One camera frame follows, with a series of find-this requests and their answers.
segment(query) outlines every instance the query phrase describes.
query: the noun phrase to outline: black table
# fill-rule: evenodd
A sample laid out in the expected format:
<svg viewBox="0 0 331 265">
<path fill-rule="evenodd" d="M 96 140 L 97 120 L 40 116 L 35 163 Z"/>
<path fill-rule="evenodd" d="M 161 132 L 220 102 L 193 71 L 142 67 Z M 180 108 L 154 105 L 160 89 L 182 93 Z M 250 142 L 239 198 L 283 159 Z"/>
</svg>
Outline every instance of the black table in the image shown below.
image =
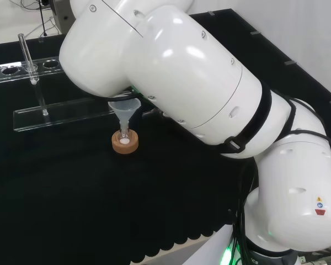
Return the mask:
<svg viewBox="0 0 331 265">
<path fill-rule="evenodd" d="M 231 9 L 193 18 L 271 88 L 314 107 L 331 137 L 325 88 L 286 66 L 290 59 Z M 32 58 L 58 55 L 63 39 L 28 41 Z M 0 44 L 0 64 L 22 60 L 18 43 Z M 41 80 L 47 104 L 86 96 L 65 74 Z M 127 265 L 231 223 L 243 161 L 160 115 L 136 116 L 140 147 L 129 156 L 111 148 L 114 116 L 14 132 L 13 111 L 35 106 L 27 79 L 0 84 L 0 264 Z"/>
</svg>

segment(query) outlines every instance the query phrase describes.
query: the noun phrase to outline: screw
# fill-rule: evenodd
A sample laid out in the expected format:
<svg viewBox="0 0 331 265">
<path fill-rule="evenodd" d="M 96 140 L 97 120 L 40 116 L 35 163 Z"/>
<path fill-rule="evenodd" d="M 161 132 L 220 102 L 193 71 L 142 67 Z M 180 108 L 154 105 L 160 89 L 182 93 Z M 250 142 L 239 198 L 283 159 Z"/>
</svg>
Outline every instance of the screw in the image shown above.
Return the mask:
<svg viewBox="0 0 331 265">
<path fill-rule="evenodd" d="M 89 10 L 91 11 L 91 12 L 96 12 L 97 11 L 97 7 L 95 7 L 95 5 L 91 5 L 90 7 L 89 7 Z"/>
</svg>

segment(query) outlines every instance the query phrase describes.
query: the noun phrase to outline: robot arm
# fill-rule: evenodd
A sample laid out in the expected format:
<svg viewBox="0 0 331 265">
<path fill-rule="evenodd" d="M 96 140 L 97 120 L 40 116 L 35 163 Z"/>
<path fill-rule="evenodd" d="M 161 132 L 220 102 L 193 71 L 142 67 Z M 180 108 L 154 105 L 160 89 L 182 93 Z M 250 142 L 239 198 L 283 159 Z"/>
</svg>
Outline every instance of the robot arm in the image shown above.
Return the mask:
<svg viewBox="0 0 331 265">
<path fill-rule="evenodd" d="M 260 189 L 245 205 L 247 237 L 254 244 L 273 252 L 331 246 L 328 141 L 309 134 L 276 141 L 291 102 L 265 90 L 186 15 L 191 2 L 92 0 L 65 38 L 61 65 L 78 87 L 97 96 L 113 96 L 133 84 L 204 143 L 227 141 L 240 151 L 224 156 L 255 157 Z M 294 105 L 290 130 L 325 135 L 315 115 Z M 250 135 L 244 149 L 231 141 L 238 135 Z"/>
</svg>

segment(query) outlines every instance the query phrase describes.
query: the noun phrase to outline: test tube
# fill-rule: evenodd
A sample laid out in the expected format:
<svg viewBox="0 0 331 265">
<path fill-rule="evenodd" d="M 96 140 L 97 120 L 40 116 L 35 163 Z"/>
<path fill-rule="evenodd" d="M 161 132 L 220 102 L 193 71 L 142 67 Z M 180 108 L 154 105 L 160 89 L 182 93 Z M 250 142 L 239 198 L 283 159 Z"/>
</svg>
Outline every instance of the test tube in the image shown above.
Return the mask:
<svg viewBox="0 0 331 265">
<path fill-rule="evenodd" d="M 29 79 L 31 81 L 31 84 L 34 86 L 35 94 L 36 94 L 37 100 L 39 102 L 39 105 L 42 108 L 43 115 L 47 116 L 48 111 L 46 109 L 43 94 L 42 94 L 42 91 L 40 89 L 40 85 L 39 85 L 39 82 L 38 82 L 39 81 L 39 75 L 36 71 L 36 66 L 32 62 L 32 58 L 31 58 L 31 55 L 29 53 L 28 46 L 27 46 L 24 34 L 22 34 L 22 33 L 18 34 L 18 39 L 19 39 L 19 42 L 20 42 L 20 45 L 21 45 L 23 56 L 24 56 L 25 61 L 26 61 L 26 69 L 25 70 L 29 74 Z"/>
</svg>

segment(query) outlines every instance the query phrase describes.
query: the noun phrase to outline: clear plastic shelf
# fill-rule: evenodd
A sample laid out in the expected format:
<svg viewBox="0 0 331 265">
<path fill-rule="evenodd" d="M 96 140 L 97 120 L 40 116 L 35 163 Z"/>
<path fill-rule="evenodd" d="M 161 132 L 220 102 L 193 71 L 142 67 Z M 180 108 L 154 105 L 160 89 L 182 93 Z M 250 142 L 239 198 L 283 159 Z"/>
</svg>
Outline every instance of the clear plastic shelf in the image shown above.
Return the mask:
<svg viewBox="0 0 331 265">
<path fill-rule="evenodd" d="M 40 106 L 15 110 L 13 112 L 14 131 L 28 131 L 57 124 L 71 123 L 114 114 L 108 104 L 93 98 L 83 98 L 46 105 L 49 115 L 43 115 Z"/>
<path fill-rule="evenodd" d="M 32 60 L 38 76 L 53 75 L 62 73 L 59 57 Z M 11 62 L 0 65 L 0 83 L 30 78 L 28 65 L 23 62 Z"/>
</svg>

